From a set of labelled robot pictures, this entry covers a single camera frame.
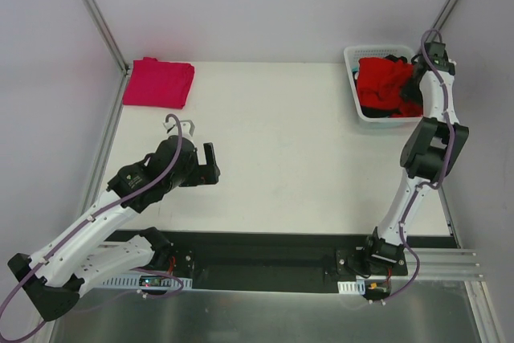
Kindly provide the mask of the black t shirt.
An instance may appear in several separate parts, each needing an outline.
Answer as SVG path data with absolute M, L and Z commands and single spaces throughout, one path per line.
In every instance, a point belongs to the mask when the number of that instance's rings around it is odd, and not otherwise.
M 408 80 L 400 88 L 400 97 L 405 102 L 412 102 L 416 105 L 422 105 L 422 93 L 419 88 L 419 81 L 421 79 L 421 69 L 418 68 L 417 58 L 415 55 L 408 60 L 405 56 L 387 55 L 385 57 L 393 63 L 403 63 L 411 67 L 411 75 Z

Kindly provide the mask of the folded magenta t shirt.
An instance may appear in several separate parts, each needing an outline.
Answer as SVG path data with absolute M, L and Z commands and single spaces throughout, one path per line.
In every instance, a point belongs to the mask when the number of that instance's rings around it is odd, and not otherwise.
M 144 57 L 133 62 L 125 89 L 125 106 L 183 109 L 195 76 L 190 63 L 172 63 Z

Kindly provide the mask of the teal pink garment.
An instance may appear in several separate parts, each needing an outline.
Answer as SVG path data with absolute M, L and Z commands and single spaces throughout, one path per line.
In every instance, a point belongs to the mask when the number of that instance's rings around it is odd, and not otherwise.
M 359 64 L 352 68 L 353 78 L 357 79 L 359 74 Z

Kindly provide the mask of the white plastic laundry basket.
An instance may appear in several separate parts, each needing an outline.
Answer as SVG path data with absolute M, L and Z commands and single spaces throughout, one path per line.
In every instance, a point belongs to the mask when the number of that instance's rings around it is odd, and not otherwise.
M 411 58 L 414 57 L 414 51 L 407 46 L 397 44 L 350 46 L 346 47 L 344 50 L 345 66 L 348 72 L 349 83 L 353 94 L 358 120 L 360 125 L 367 128 L 393 128 L 409 124 L 413 125 L 419 121 L 418 117 L 371 117 L 364 113 L 363 106 L 361 105 L 357 94 L 357 79 L 353 78 L 352 68 L 359 64 L 359 60 L 362 58 L 384 58 L 387 55 L 405 56 L 408 60 L 411 60 Z

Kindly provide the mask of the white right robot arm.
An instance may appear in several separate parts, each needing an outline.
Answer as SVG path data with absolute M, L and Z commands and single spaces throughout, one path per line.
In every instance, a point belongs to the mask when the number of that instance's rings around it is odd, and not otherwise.
M 346 258 L 349 272 L 365 278 L 385 275 L 405 260 L 408 231 L 422 200 L 441 187 L 469 137 L 455 112 L 454 80 L 455 62 L 446 44 L 423 42 L 406 93 L 422 101 L 422 116 L 400 156 L 402 179 L 385 217 L 364 246 Z

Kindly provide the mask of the aluminium rail right side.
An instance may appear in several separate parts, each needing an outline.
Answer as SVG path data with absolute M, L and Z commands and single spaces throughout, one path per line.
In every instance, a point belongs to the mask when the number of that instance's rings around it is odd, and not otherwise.
M 481 281 L 485 271 L 474 250 L 417 248 L 418 280 Z

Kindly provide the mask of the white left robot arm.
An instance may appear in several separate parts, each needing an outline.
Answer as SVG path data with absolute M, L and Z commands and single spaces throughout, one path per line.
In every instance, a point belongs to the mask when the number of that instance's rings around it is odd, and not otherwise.
M 215 185 L 220 177 L 214 146 L 205 164 L 191 140 L 173 135 L 144 159 L 119 169 L 96 202 L 54 241 L 30 255 L 18 253 L 10 270 L 44 321 L 71 311 L 96 285 L 134 268 L 160 270 L 173 258 L 172 243 L 155 227 L 119 247 L 94 250 L 115 230 L 178 187 Z

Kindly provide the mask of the left aluminium frame post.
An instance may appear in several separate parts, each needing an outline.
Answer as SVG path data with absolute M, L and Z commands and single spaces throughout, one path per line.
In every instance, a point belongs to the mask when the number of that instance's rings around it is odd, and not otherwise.
M 114 38 L 114 35 L 109 28 L 103 13 L 96 0 L 82 0 L 91 20 L 93 21 L 100 37 L 103 39 L 112 59 L 114 60 L 117 68 L 123 75 L 126 75 L 129 70 L 129 65 L 125 60 L 121 50 Z

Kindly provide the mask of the red t shirt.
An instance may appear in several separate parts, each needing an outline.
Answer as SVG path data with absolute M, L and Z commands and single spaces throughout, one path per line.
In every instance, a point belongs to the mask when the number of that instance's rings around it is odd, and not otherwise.
M 359 59 L 355 87 L 361 111 L 368 118 L 408 118 L 422 115 L 422 107 L 402 97 L 402 89 L 414 74 L 406 57 Z

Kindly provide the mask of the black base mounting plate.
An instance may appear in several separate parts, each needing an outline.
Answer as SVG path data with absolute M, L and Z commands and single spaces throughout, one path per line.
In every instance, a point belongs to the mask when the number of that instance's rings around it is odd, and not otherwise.
M 162 231 L 171 242 L 174 275 L 196 290 L 335 293 L 337 285 L 367 276 L 405 276 L 404 263 L 391 268 L 365 264 L 362 235 L 302 235 Z

